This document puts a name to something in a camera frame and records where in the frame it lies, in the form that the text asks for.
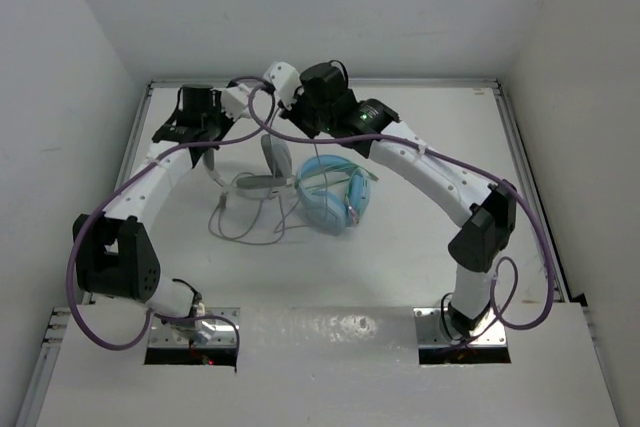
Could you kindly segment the white grey headphones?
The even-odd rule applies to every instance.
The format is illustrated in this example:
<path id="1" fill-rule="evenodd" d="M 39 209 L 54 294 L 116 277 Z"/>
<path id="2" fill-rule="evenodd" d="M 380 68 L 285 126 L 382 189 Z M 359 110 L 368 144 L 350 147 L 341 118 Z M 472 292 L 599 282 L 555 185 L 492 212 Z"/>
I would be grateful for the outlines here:
<path id="1" fill-rule="evenodd" d="M 264 134 L 260 138 L 264 160 L 269 169 L 268 174 L 241 172 L 227 182 L 215 169 L 208 176 L 226 194 L 234 194 L 248 200 L 265 201 L 281 196 L 293 185 L 292 157 L 288 145 L 282 139 Z"/>

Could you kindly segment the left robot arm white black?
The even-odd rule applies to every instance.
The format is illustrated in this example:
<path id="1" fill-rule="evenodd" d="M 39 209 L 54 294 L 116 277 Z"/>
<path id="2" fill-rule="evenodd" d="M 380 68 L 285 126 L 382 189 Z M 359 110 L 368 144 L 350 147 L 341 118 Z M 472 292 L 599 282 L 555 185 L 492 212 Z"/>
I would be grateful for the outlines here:
<path id="1" fill-rule="evenodd" d="M 136 170 L 142 176 L 99 210 L 80 242 L 75 261 L 80 289 L 138 302 L 162 316 L 189 316 L 197 302 L 195 289 L 162 273 L 149 231 L 173 188 L 205 149 L 161 154 L 179 144 L 213 140 L 226 121 L 210 86 L 179 89 L 174 111 L 151 137 Z"/>

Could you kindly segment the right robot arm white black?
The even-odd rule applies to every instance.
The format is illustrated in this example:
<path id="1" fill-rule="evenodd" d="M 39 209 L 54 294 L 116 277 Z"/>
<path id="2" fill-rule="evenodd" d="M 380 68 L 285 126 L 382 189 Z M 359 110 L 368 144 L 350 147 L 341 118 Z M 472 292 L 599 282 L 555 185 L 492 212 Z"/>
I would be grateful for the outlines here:
<path id="1" fill-rule="evenodd" d="M 456 279 L 448 311 L 469 335 L 490 308 L 490 277 L 515 228 L 516 202 L 503 187 L 429 156 L 427 145 L 378 99 L 359 100 L 343 71 L 329 62 L 303 72 L 286 65 L 270 79 L 285 119 L 308 138 L 321 133 L 400 175 L 434 201 L 458 227 L 448 244 Z"/>

